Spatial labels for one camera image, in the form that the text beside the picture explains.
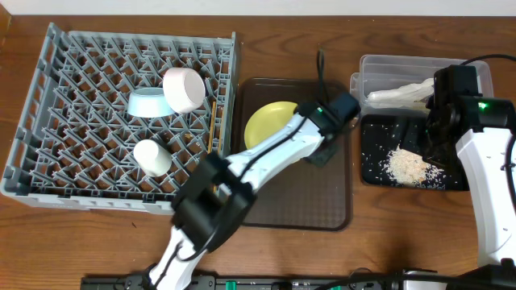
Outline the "yellow plate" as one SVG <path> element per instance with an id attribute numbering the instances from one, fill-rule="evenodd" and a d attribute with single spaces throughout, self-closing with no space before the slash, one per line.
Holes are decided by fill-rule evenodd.
<path id="1" fill-rule="evenodd" d="M 244 129 L 246 148 L 251 149 L 282 129 L 293 117 L 297 106 L 291 101 L 276 101 L 259 108 Z"/>

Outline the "wooden chopstick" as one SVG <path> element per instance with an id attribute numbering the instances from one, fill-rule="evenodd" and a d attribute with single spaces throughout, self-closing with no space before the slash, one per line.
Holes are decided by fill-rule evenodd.
<path id="1" fill-rule="evenodd" d="M 212 109 L 211 109 L 211 116 L 210 116 L 210 133 L 209 133 L 209 141 L 208 141 L 208 149 L 207 149 L 208 154 L 210 154 L 212 152 L 212 148 L 213 148 L 216 112 L 217 112 L 217 102 L 213 101 Z"/>
<path id="2" fill-rule="evenodd" d="M 220 130 L 219 130 L 219 134 L 218 134 L 218 149 L 217 149 L 217 153 L 218 155 L 221 154 L 221 151 L 222 151 L 222 148 L 223 148 L 223 132 L 224 132 L 224 118 L 225 118 L 225 111 L 223 109 L 223 112 L 222 112 L 222 117 L 221 117 L 221 124 L 220 124 Z"/>

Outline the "white bowl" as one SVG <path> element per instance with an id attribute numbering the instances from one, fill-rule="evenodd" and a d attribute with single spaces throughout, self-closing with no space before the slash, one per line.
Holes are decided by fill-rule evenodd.
<path id="1" fill-rule="evenodd" d="M 187 114 L 204 102 L 206 89 L 198 72 L 191 68 L 170 68 L 163 78 L 164 96 L 175 113 Z"/>

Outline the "white cup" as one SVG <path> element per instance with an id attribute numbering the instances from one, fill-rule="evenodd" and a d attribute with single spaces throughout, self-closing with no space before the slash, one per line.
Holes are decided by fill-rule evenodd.
<path id="1" fill-rule="evenodd" d="M 150 177 L 163 176 L 173 162 L 172 155 L 151 139 L 139 141 L 135 145 L 133 156 L 143 172 Z"/>

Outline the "light blue bowl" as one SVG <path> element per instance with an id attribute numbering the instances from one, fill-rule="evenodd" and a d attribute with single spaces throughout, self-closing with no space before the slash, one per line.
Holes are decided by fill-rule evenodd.
<path id="1" fill-rule="evenodd" d="M 174 114 L 159 87 L 139 88 L 129 95 L 127 112 L 139 118 L 160 118 Z"/>

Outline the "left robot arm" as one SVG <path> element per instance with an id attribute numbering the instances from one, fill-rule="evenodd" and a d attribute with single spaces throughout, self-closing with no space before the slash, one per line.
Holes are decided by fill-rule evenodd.
<path id="1" fill-rule="evenodd" d="M 359 114 L 360 104 L 350 93 L 328 103 L 302 103 L 282 129 L 253 148 L 226 158 L 207 155 L 171 202 L 169 244 L 148 270 L 142 287 L 187 288 L 202 256 L 238 230 L 257 192 L 299 160 L 324 166 L 335 154 L 338 136 Z"/>

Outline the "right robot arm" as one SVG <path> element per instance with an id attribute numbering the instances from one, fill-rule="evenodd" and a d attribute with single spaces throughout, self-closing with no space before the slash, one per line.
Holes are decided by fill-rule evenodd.
<path id="1" fill-rule="evenodd" d="M 472 197 L 478 267 L 455 279 L 425 279 L 421 288 L 513 289 L 515 287 L 515 108 L 485 97 L 476 68 L 450 65 L 434 75 L 425 120 L 407 118 L 400 147 L 440 168 L 463 172 Z"/>

